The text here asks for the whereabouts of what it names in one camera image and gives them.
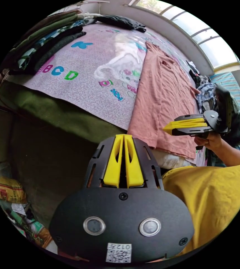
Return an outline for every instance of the hand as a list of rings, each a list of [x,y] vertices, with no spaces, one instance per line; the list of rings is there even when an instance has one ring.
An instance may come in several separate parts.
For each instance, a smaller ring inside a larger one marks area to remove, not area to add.
[[[198,146],[205,146],[209,150],[215,151],[222,146],[222,138],[220,134],[215,132],[209,132],[207,139],[200,138],[198,136],[194,139]]]

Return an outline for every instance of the sticker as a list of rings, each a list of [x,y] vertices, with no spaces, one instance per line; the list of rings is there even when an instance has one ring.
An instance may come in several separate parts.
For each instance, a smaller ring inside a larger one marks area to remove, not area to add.
[[[44,70],[45,66],[48,66],[49,63],[55,58],[55,54],[38,70],[37,74]]]
[[[110,79],[99,81],[98,83],[101,87],[108,87],[110,85],[113,85],[113,82]]]
[[[119,30],[106,30],[106,32],[109,32],[109,33],[120,33],[120,31]]]
[[[79,41],[74,43],[71,47],[75,48],[75,47],[79,47],[81,49],[86,49],[89,45],[92,45],[93,43],[85,43],[83,41]]]
[[[120,101],[120,102],[122,102],[125,98],[123,98],[122,96],[121,96],[121,94],[119,93],[119,92],[117,92],[117,90],[115,90],[115,89],[111,89],[110,90],[112,93],[113,93],[113,95],[118,99],[118,101]]]
[[[53,68],[52,64],[47,65],[44,69],[43,69],[43,73],[48,73],[49,71],[51,71],[51,69]],[[55,67],[52,71],[51,74],[53,76],[59,76],[61,75],[63,72],[65,71],[65,69],[62,66],[57,66]],[[66,76],[64,77],[64,79],[66,80],[73,80],[78,76],[78,72],[75,71],[69,71]]]
[[[107,246],[107,263],[131,263],[131,244],[114,244],[108,243]]]

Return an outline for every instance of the plastic bag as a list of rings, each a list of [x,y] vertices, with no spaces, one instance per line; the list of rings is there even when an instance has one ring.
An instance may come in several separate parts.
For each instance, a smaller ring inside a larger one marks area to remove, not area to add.
[[[43,241],[43,245],[42,245],[42,248],[46,248],[52,241],[52,237],[50,235],[50,232],[48,229],[46,228],[43,228],[39,234],[38,234],[39,238],[42,239]]]
[[[15,179],[0,177],[0,199],[10,203],[26,204],[26,193]]]
[[[34,219],[25,219],[25,221],[29,224],[31,231],[36,235],[38,235],[39,232],[44,228],[40,222]]]

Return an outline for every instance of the bed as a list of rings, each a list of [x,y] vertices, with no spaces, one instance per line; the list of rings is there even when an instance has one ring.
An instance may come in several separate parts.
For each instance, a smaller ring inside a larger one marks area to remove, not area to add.
[[[2,100],[48,124],[88,141],[100,143],[126,133],[132,117],[145,42],[160,46],[188,76],[189,59],[166,38],[146,27],[146,32],[124,30],[103,23],[83,27],[87,34],[66,45],[35,76],[9,76],[0,88]],[[196,100],[193,100],[198,113]],[[187,159],[153,150],[166,169],[195,165]]]

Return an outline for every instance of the striped cloth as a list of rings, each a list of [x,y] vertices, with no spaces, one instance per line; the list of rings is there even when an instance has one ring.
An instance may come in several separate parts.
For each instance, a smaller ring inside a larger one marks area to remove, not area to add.
[[[235,149],[240,150],[240,144],[234,147]],[[208,149],[207,151],[207,166],[216,166],[216,167],[226,167],[226,165],[212,152]]]
[[[231,72],[221,73],[210,77],[212,83],[219,84],[230,91],[240,107],[240,87]]]

